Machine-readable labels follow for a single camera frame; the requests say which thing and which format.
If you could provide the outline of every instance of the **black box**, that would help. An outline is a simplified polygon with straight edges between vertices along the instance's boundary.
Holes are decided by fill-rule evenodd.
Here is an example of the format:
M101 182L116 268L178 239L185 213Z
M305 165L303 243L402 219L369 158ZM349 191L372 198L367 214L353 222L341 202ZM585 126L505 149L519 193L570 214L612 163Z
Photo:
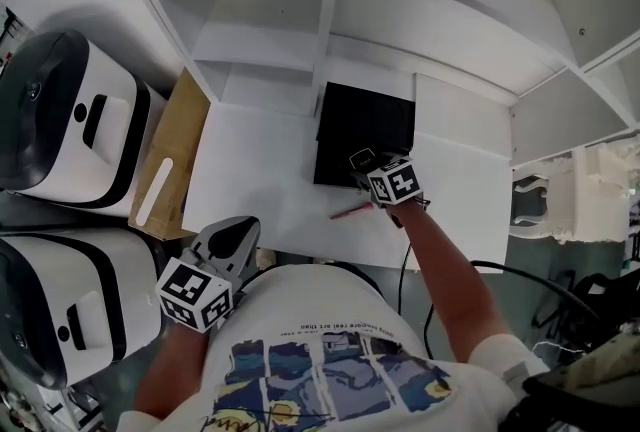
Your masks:
M313 182L356 188L349 157L361 149L408 155L415 113L413 101L328 82Z

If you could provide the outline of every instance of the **white desk surface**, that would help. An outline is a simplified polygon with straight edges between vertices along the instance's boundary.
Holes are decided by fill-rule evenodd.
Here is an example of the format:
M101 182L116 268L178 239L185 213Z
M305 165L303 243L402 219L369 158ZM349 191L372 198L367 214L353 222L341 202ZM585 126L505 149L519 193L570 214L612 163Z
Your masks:
M198 232L235 215L260 219L261 247L400 268L408 240L382 210L329 220L368 200L314 185L318 119L212 104L196 157L183 227ZM469 259L505 262L509 161L415 135L411 153L429 213ZM417 269L413 256L408 268Z

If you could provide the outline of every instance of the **person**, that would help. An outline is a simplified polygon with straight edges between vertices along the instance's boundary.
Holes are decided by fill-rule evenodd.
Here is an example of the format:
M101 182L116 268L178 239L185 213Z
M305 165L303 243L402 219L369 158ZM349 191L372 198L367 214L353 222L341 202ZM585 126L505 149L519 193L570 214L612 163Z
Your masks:
M247 285L210 346L172 326L118 431L496 430L518 385L546 367L421 206L389 211L409 236L457 363L427 360L409 325L357 275L276 267Z

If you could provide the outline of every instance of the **fiducial marker cube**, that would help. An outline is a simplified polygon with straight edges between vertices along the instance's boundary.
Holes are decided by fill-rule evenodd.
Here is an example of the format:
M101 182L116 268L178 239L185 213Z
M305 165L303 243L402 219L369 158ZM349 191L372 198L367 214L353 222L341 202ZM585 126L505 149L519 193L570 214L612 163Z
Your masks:
M198 332L206 332L233 307L231 283L171 258L156 285L165 315Z
M381 204L399 204L422 192L409 157L399 157L367 174L371 191Z

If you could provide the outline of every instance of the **white machine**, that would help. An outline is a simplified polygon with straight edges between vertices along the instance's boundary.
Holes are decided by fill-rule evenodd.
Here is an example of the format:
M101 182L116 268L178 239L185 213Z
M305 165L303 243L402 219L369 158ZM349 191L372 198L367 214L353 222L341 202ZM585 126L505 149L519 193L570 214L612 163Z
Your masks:
M0 237L0 351L49 389L121 361L160 333L161 257L121 229Z
M164 106L78 32L34 36L0 78L0 187L126 217Z

